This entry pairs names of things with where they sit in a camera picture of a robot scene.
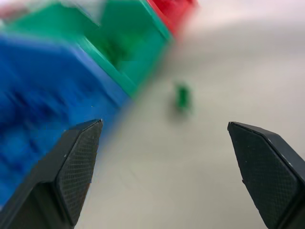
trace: green toy piece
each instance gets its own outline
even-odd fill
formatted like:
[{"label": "green toy piece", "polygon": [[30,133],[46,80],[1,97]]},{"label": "green toy piece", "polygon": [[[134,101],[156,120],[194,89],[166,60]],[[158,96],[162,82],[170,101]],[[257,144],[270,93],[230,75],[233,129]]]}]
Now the green toy piece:
[{"label": "green toy piece", "polygon": [[191,108],[191,92],[185,84],[177,86],[176,106],[180,111],[188,111]]}]

